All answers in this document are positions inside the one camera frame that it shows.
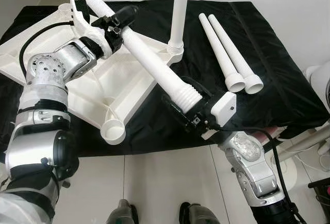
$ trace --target tapered white tube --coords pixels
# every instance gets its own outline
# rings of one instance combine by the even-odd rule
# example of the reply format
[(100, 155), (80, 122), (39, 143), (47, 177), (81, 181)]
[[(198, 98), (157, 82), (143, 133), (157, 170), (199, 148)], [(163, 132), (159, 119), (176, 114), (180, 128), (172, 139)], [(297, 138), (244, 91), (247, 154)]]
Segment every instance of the tapered white tube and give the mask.
[(231, 92), (238, 92), (242, 90), (245, 87), (245, 82), (242, 75), (236, 71), (232, 61), (228, 57), (226, 50), (222, 46), (217, 34), (208, 22), (205, 14), (201, 13), (199, 18), (219, 62), (223, 75), (225, 76), (225, 84), (228, 90)]
[(184, 51), (183, 34), (186, 9), (187, 0), (174, 0), (171, 38), (167, 48), (170, 54), (181, 54)]
[(208, 19), (237, 71), (243, 76), (245, 80), (245, 91), (248, 94), (259, 92), (263, 88), (263, 83), (259, 76), (256, 75), (250, 68), (249, 64), (246, 63), (245, 59), (227, 35), (226, 31), (222, 28), (216, 17), (211, 14), (208, 16)]
[[(86, 0), (99, 17), (111, 16), (114, 12), (103, 0)], [(202, 96), (189, 84), (183, 82), (129, 27), (122, 30), (125, 47), (142, 64), (149, 74), (170, 96), (183, 112), (190, 110)]]

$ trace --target white pipe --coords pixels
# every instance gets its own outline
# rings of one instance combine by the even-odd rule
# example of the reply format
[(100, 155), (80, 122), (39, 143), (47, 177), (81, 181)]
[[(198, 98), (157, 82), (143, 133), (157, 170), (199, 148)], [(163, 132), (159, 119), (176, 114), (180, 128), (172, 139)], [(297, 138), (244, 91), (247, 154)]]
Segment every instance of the white pipe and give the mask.
[(183, 34), (186, 19), (187, 0), (174, 0), (171, 38), (168, 44), (170, 54), (181, 54), (184, 51)]
[[(105, 15), (109, 17), (114, 14), (103, 0), (86, 0), (86, 2), (99, 17)], [(121, 36), (125, 47), (184, 113), (202, 99), (191, 85), (184, 83), (129, 27), (122, 30)]]
[(228, 90), (231, 92), (238, 92), (242, 90), (245, 87), (245, 82), (242, 75), (236, 71), (233, 63), (226, 53), (226, 50), (222, 46), (217, 34), (213, 30), (211, 24), (208, 22), (205, 14), (201, 13), (199, 18), (219, 62), (223, 75), (225, 76), (225, 84)]
[(295, 156), (300, 151), (304, 151), (317, 143), (324, 141), (325, 139), (330, 137), (330, 127), (325, 126), (322, 129), (316, 131), (315, 133), (311, 134), (307, 138), (299, 141), (293, 146), (290, 146), (285, 151), (278, 154), (278, 159), (280, 162)]
[(259, 92), (263, 88), (263, 83), (258, 75), (256, 75), (249, 64), (246, 63), (241, 53), (238, 51), (226, 31), (222, 28), (216, 17), (211, 14), (208, 19), (217, 33), (222, 45), (225, 47), (228, 56), (235, 65), (237, 71), (243, 76), (245, 80), (245, 91), (248, 94)]

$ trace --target white tile floor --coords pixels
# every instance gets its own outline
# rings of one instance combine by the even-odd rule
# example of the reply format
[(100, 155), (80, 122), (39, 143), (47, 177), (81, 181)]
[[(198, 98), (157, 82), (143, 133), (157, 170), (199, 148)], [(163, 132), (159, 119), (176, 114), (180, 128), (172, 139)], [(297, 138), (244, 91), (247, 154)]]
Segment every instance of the white tile floor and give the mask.
[[(68, 1), (42, 0), (40, 5)], [(316, 149), (300, 153), (300, 158), (319, 167)], [(315, 193), (307, 184), (311, 179), (329, 177), (329, 173), (308, 168), (296, 158), (294, 162), (298, 181), (289, 192), (292, 200), (307, 223), (326, 223)], [(230, 168), (216, 145), (144, 155), (81, 158), (80, 168), (71, 179), (72, 186), (61, 191), (54, 224), (105, 223), (123, 197), (136, 205), (141, 224), (178, 224), (179, 206), (184, 201), (210, 208), (221, 224), (256, 223)]]

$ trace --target black cloth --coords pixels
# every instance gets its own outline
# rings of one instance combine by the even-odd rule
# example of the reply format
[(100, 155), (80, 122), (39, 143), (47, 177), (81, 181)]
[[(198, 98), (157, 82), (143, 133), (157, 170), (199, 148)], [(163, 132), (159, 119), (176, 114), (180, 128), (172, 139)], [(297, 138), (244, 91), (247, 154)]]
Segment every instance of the black cloth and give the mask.
[[(115, 11), (134, 4), (140, 8), (133, 30), (167, 43), (170, 38), (173, 1), (107, 3)], [(25, 7), (2, 37), (1, 43), (56, 11), (57, 7)], [(264, 83), (261, 92), (237, 93), (237, 113), (226, 127), (288, 126), (287, 137), (322, 125), (329, 114), (302, 72), (277, 38), (269, 23), (250, 2), (188, 1), (181, 62), (172, 65), (179, 76), (189, 76), (212, 93), (227, 91), (224, 76), (199, 22), (198, 15), (214, 14), (238, 50)], [(0, 76), (0, 144), (8, 144), (22, 86)], [(80, 156), (138, 154), (210, 144), (187, 134), (161, 102), (157, 85), (126, 125), (126, 138), (116, 146), (105, 143), (100, 131), (72, 117)]]

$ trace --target vertical white pole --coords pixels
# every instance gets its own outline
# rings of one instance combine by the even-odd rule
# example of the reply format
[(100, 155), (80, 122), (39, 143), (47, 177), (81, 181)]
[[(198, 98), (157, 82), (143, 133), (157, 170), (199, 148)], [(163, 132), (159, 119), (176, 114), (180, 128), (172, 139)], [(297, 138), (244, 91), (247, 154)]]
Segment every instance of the vertical white pole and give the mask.
[(181, 54), (184, 51), (183, 34), (186, 19), (187, 0), (174, 0), (171, 38), (168, 44), (170, 54)]

